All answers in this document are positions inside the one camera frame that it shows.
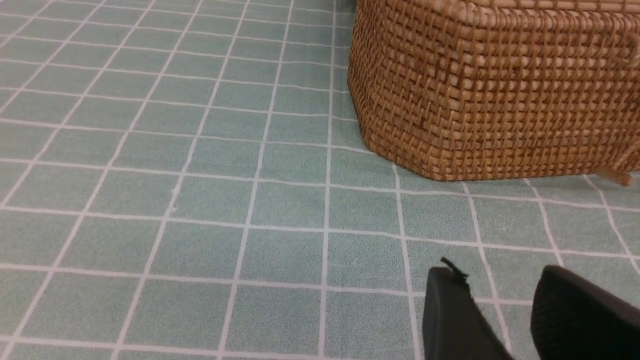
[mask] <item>basket leg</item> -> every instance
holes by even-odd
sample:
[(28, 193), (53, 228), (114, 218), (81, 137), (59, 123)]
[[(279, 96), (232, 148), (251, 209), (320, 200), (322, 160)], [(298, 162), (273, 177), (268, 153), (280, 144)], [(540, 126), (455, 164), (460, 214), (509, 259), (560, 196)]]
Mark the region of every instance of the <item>basket leg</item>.
[(631, 186), (634, 183), (634, 178), (628, 172), (619, 171), (611, 167), (598, 167), (596, 175), (622, 186)]

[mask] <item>grid square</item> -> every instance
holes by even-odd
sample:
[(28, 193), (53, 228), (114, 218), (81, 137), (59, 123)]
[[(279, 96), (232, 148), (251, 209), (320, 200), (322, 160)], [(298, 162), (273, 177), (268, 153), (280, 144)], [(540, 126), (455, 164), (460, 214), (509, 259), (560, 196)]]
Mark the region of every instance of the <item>grid square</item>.
[(314, 62), (331, 65), (331, 47), (323, 45), (287, 43), (284, 47), (282, 61)]
[(580, 209), (579, 217), (571, 206), (546, 204), (545, 209), (551, 234), (559, 249), (625, 253), (609, 225), (605, 209)]
[(326, 144), (328, 118), (273, 114), (268, 141)]
[(557, 265), (555, 255), (549, 252), (485, 249), (484, 253), (501, 299), (533, 299), (542, 269)]
[(259, 152), (257, 142), (199, 139), (189, 172), (253, 178)]
[(289, 8), (252, 3), (247, 6), (244, 18), (248, 20), (286, 23), (289, 18)]
[(273, 85), (221, 82), (213, 102), (222, 108), (268, 111)]
[(293, 7), (304, 10), (333, 12), (333, 1), (293, 0)]
[(332, 28), (326, 26), (289, 25), (288, 42), (331, 46)]
[(105, 6), (124, 6), (127, 8), (146, 9), (151, 0), (107, 0)]
[(204, 0), (200, 6), (199, 14), (240, 18), (244, 8), (243, 3), (230, 1)]
[(42, 272), (0, 270), (0, 334), (13, 335), (44, 277)]
[(483, 243), (551, 248), (537, 202), (474, 199), (474, 204)]
[(193, 18), (188, 31), (210, 33), (216, 35), (233, 35), (238, 27), (239, 19), (224, 17), (199, 16)]
[(0, 89), (0, 106), (4, 106), (4, 104), (9, 101), (11, 96), (14, 94), (13, 90), (1, 90)]
[(140, 19), (142, 13), (142, 10), (136, 9), (100, 7), (89, 18), (89, 21), (101, 24), (133, 26)]
[(400, 232), (394, 193), (332, 188), (329, 208), (332, 229)]
[(202, 135), (242, 140), (262, 140), (266, 113), (213, 109), (205, 121)]
[(4, 0), (0, 3), (0, 12), (15, 15), (34, 15), (48, 5), (44, 0)]
[(329, 92), (278, 86), (273, 109), (279, 113), (326, 115)]
[(189, 20), (191, 16), (183, 13), (149, 11), (138, 26), (183, 31), (187, 28)]
[(400, 241), (386, 236), (329, 234), (327, 283), (406, 291)]
[(251, 38), (237, 38), (231, 49), (231, 57), (266, 61), (278, 61), (282, 43)]
[(231, 37), (186, 33), (178, 46), (178, 50), (195, 54), (225, 56), (230, 46)]
[(629, 247), (632, 254), (640, 256), (640, 241), (637, 235), (640, 234), (640, 222), (638, 222), (638, 214), (630, 211), (611, 211), (616, 228), (620, 232), (625, 243)]
[(329, 357), (411, 359), (410, 324), (406, 297), (329, 292), (324, 351)]
[(536, 194), (523, 179), (481, 180), (466, 182), (472, 195), (535, 198)]
[(110, 357), (111, 351), (103, 348), (61, 347), (22, 343), (16, 344), (11, 352), (12, 360), (109, 360)]
[(62, 43), (13, 38), (9, 40), (2, 48), (2, 51), (0, 51), (0, 59), (43, 63), (58, 50), (60, 45), (62, 45)]
[(407, 250), (414, 291), (426, 291), (429, 269), (434, 266), (444, 266), (440, 258), (445, 257), (457, 264), (460, 270), (469, 274), (468, 282), (473, 296), (491, 297), (489, 277), (477, 247), (409, 240)]
[(346, 92), (333, 93), (333, 114), (334, 117), (340, 119), (357, 119), (356, 110), (353, 107), (351, 94)]
[(183, 12), (193, 13), (198, 6), (198, 0), (180, 0), (176, 3), (175, 0), (157, 0), (151, 9), (162, 10), (168, 12)]
[(100, 179), (100, 170), (35, 165), (10, 206), (80, 211)]
[(55, 274), (23, 335), (114, 342), (137, 283), (137, 279)]
[(227, 349), (316, 355), (319, 309), (317, 290), (239, 286)]
[(126, 27), (108, 26), (102, 24), (84, 24), (71, 38), (72, 41), (88, 42), (91, 44), (119, 45), (127, 36), (130, 29)]
[(373, 154), (343, 149), (331, 152), (332, 184), (387, 188), (396, 187), (392, 164)]
[[(0, 16), (0, 22), (2, 21), (6, 20)], [(62, 41), (68, 38), (77, 27), (78, 24), (75, 22), (33, 19), (24, 29), (20, 30), (18, 36)]]
[(204, 115), (199, 106), (148, 102), (136, 122), (135, 129), (170, 134), (194, 135)]
[(67, 215), (0, 211), (0, 262), (50, 266), (75, 222)]
[(114, 47), (67, 44), (51, 60), (51, 63), (102, 68), (114, 51)]
[(317, 12), (295, 8), (291, 12), (291, 22), (301, 25), (333, 26), (333, 9), (331, 12)]
[(121, 137), (121, 133), (107, 131), (62, 129), (40, 159), (60, 163), (107, 165)]
[(640, 181), (638, 181), (638, 178), (636, 178), (635, 183), (629, 187), (618, 186), (617, 184), (602, 179), (598, 176), (592, 176), (590, 180), (598, 189), (603, 192), (609, 206), (640, 209), (640, 199), (637, 196), (637, 194), (640, 192)]
[(335, 25), (339, 28), (353, 28), (353, 24), (356, 21), (355, 12), (351, 13), (337, 13), (335, 19)]
[(284, 6), (288, 8), (291, 6), (291, 0), (251, 0), (251, 4), (266, 4), (271, 6)]
[(25, 169), (26, 164), (0, 162), (0, 199), (11, 191)]
[(640, 277), (627, 259), (563, 255), (564, 267), (583, 276), (596, 286), (640, 307)]
[(141, 105), (141, 101), (85, 97), (71, 115), (68, 124), (100, 129), (127, 129)]
[(229, 293), (228, 285), (149, 280), (126, 343), (217, 348)]
[(157, 221), (85, 218), (60, 265), (142, 273), (158, 228)]
[(125, 46), (145, 49), (172, 50), (180, 38), (176, 31), (135, 29), (125, 42)]
[(320, 284), (323, 236), (298, 231), (251, 230), (241, 279)]
[(10, 35), (23, 26), (29, 19), (0, 14), (0, 34)]
[(209, 103), (215, 84), (214, 80), (163, 76), (151, 95), (151, 99), (206, 105)]
[(350, 47), (336, 47), (333, 50), (333, 65), (344, 67), (345, 69), (349, 66), (349, 50)]
[(335, 67), (333, 69), (333, 89), (335, 91), (349, 91), (348, 74), (349, 70), (345, 67)]
[(227, 64), (223, 79), (273, 84), (278, 64), (266, 61), (234, 59)]
[(153, 274), (231, 279), (243, 230), (170, 222), (151, 268)]
[(335, 46), (351, 47), (352, 32), (353, 31), (348, 28), (336, 28), (335, 29)]
[(224, 62), (224, 58), (177, 53), (171, 59), (165, 73), (216, 79)]
[(28, 89), (81, 94), (95, 79), (98, 70), (45, 66), (29, 83)]
[(332, 120), (331, 143), (336, 146), (350, 147), (367, 152), (369, 151), (362, 141), (360, 125), (358, 125), (358, 122), (353, 120)]
[(74, 96), (21, 92), (1, 115), (7, 119), (59, 124), (76, 102)]
[(252, 224), (322, 227), (324, 187), (259, 183)]
[(20, 88), (38, 70), (38, 65), (0, 61), (0, 85)]
[(243, 224), (249, 209), (252, 183), (185, 177), (175, 201), (176, 218)]
[(110, 171), (90, 210), (107, 214), (162, 216), (177, 176)]
[(144, 99), (156, 82), (156, 76), (105, 71), (93, 84), (89, 94)]
[(0, 122), (0, 154), (4, 158), (33, 159), (53, 129)]
[(280, 42), (284, 39), (285, 24), (244, 20), (240, 25), (239, 37), (259, 38)]
[(53, 2), (39, 16), (60, 20), (84, 20), (94, 9), (95, 5), (92, 4)]
[(297, 183), (324, 183), (325, 147), (270, 143), (265, 146), (260, 177)]
[(329, 90), (331, 68), (312, 63), (284, 63), (278, 84)]
[(509, 329), (512, 354), (517, 359), (539, 359), (531, 337), (531, 306), (503, 305), (501, 308)]
[(398, 175), (400, 177), (400, 189), (411, 192), (452, 192), (464, 194), (465, 189), (462, 187), (462, 182), (442, 182), (426, 179), (420, 175), (417, 175), (409, 170), (401, 167), (396, 167)]
[(109, 69), (160, 73), (168, 59), (166, 51), (121, 49), (111, 60)]
[(582, 176), (554, 176), (530, 179), (543, 199), (577, 204), (601, 204), (600, 194)]
[(122, 351), (118, 356), (118, 360), (214, 360), (215, 356), (204, 355), (182, 355), (170, 354), (162, 352), (144, 352), (144, 351)]

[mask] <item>black object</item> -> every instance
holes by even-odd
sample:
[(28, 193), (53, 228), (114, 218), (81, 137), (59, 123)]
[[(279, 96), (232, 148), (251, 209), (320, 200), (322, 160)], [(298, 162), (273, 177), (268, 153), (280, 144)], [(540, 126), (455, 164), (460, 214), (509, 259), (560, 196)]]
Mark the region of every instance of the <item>black object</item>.
[[(449, 260), (429, 270), (422, 339), (426, 360), (514, 360)], [(573, 272), (543, 269), (531, 334), (541, 360), (639, 360), (640, 309)]]
[(431, 268), (422, 317), (427, 360), (514, 360), (471, 297), (467, 275), (449, 260)]
[(639, 360), (640, 309), (549, 265), (533, 298), (531, 335), (541, 360)]

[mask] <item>fabric surface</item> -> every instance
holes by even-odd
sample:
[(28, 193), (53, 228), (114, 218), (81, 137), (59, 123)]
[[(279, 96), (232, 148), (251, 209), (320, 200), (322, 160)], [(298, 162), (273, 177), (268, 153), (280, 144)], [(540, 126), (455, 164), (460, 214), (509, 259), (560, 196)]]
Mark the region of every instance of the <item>fabric surface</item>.
[(536, 359), (561, 264), (640, 306), (639, 187), (363, 146), (355, 0), (0, 3), (0, 360), (419, 359), (445, 256)]

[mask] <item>woven rattan basket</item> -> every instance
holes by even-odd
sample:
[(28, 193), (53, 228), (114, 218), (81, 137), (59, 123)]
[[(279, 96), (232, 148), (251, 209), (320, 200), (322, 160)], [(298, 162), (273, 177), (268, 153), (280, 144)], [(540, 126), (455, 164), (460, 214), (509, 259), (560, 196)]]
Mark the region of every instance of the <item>woven rattan basket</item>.
[(358, 0), (370, 150), (431, 179), (640, 170), (640, 0)]

